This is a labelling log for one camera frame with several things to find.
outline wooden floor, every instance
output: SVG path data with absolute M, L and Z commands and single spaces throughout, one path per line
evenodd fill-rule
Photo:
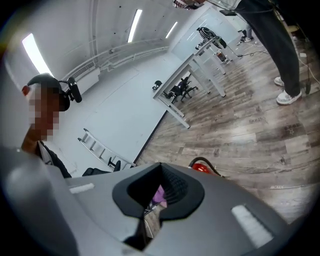
M 263 50 L 242 44 L 237 52 Z M 192 99 L 179 102 L 190 129 L 167 113 L 137 164 L 188 166 L 194 157 L 206 157 L 221 174 L 291 223 L 310 208 L 320 187 L 320 85 L 311 77 L 309 95 L 302 89 L 302 99 L 279 106 L 276 97 L 282 88 L 274 85 L 279 72 L 271 57 L 256 53 L 234 59 L 225 66 L 226 75 L 214 66 L 211 69 L 226 97 L 211 86 L 211 94 L 200 88 Z M 320 80 L 315 56 L 309 61 Z M 300 66 L 300 81 L 304 82 L 307 67 Z

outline white shirt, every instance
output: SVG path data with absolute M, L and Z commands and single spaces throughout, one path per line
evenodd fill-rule
M 209 3 L 216 4 L 219 7 L 226 8 L 228 10 L 234 10 L 237 8 L 241 0 L 207 0 Z

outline metal ladder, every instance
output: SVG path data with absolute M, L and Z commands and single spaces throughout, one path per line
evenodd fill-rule
M 135 163 L 128 161 L 124 157 L 120 156 L 119 154 L 113 152 L 111 149 L 103 145 L 86 128 L 83 128 L 83 130 L 85 131 L 85 135 L 83 136 L 83 138 L 78 138 L 78 141 L 80 141 L 81 144 L 91 154 L 93 154 L 100 162 L 104 163 L 108 167 L 112 167 L 112 166 L 114 167 L 115 166 L 114 163 L 120 160 L 121 161 L 120 170 L 131 168 L 131 166 L 133 167 L 136 166 Z

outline purple object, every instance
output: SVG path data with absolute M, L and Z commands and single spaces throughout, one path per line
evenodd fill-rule
M 161 203 L 161 202 L 165 202 L 165 191 L 164 189 L 162 188 L 162 186 L 160 185 L 158 190 L 156 191 L 153 199 L 152 199 L 154 202 L 156 203 Z

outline ceiling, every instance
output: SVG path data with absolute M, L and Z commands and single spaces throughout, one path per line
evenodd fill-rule
M 142 15 L 133 42 L 128 44 L 137 9 Z M 120 47 L 122 57 L 168 46 L 189 14 L 174 8 L 172 0 L 50 0 L 22 24 L 21 34 L 33 33 L 47 66 L 56 78 L 62 78 L 90 58 L 101 68 L 109 50 L 122 45 L 126 45 Z M 175 22 L 177 26 L 165 39 Z

